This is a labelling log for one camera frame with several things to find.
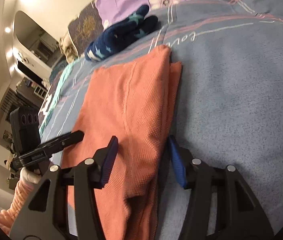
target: orange sweater sleeve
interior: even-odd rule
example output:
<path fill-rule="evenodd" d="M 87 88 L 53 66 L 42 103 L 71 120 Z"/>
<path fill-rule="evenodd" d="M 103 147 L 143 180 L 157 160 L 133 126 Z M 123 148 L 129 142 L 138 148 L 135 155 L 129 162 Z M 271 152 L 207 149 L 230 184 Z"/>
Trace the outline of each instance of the orange sweater sleeve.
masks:
<path fill-rule="evenodd" d="M 10 208 L 8 210 L 0 211 L 0 228 L 5 232 L 5 234 L 9 234 L 12 224 L 31 191 L 32 188 L 22 180 L 17 182 L 14 198 Z"/>

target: pink fluffy sleeve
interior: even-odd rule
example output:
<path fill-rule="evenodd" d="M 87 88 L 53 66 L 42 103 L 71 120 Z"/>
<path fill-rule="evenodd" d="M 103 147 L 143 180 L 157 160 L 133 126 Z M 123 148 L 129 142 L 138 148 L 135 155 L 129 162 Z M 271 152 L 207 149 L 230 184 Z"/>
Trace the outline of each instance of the pink fluffy sleeve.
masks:
<path fill-rule="evenodd" d="M 32 191 L 32 187 L 28 186 L 22 180 L 17 182 L 15 188 L 14 199 L 8 210 L 0 212 L 0 228 L 8 235 L 12 224 L 15 221 L 20 209 L 22 208 L 28 194 Z"/>

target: folded orange garment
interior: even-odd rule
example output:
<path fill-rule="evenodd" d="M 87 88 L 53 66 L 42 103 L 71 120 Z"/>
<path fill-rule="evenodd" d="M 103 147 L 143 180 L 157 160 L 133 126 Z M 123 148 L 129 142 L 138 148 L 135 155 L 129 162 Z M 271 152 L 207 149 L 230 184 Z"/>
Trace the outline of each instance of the folded orange garment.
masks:
<path fill-rule="evenodd" d="M 106 147 L 115 135 L 119 150 L 109 183 L 95 190 L 107 240 L 149 240 L 157 225 L 157 171 L 168 136 L 181 63 L 170 48 L 124 64 L 95 70 L 73 131 L 83 141 L 64 150 L 62 167 L 72 167 Z M 68 188 L 74 207 L 74 188 Z"/>

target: blue blanket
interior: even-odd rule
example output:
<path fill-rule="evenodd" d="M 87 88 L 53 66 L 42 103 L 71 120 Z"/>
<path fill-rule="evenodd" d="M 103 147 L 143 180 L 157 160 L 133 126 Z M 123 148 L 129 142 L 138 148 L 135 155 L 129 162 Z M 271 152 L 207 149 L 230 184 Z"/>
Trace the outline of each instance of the blue blanket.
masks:
<path fill-rule="evenodd" d="M 166 44 L 171 60 L 183 64 L 171 133 L 208 165 L 235 165 L 277 232 L 283 226 L 283 0 L 194 0 L 151 14 L 160 22 L 154 33 L 105 61 L 74 64 L 42 140 L 72 130 L 94 69 Z M 61 157 L 52 161 L 60 164 Z M 158 185 L 156 239 L 178 239 L 190 191 L 177 184 L 165 153 Z M 68 216 L 76 234 L 71 208 Z"/>

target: silver screw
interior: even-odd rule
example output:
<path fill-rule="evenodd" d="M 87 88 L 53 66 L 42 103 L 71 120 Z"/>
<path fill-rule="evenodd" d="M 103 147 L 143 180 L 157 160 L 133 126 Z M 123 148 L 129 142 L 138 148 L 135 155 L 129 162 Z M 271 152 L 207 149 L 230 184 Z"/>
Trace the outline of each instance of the silver screw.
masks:
<path fill-rule="evenodd" d="M 88 158 L 85 160 L 85 164 L 86 165 L 92 165 L 94 163 L 94 159 L 93 158 Z"/>
<path fill-rule="evenodd" d="M 200 160 L 200 159 L 197 159 L 197 158 L 194 158 L 194 159 L 191 160 L 191 163 L 192 163 L 193 165 L 199 165 L 199 164 L 201 163 L 201 160 Z"/>
<path fill-rule="evenodd" d="M 230 171 L 230 172 L 234 172 L 236 170 L 236 168 L 233 165 L 228 165 L 227 170 Z"/>
<path fill-rule="evenodd" d="M 57 165 L 53 165 L 49 168 L 50 171 L 55 172 L 58 171 L 59 167 Z"/>

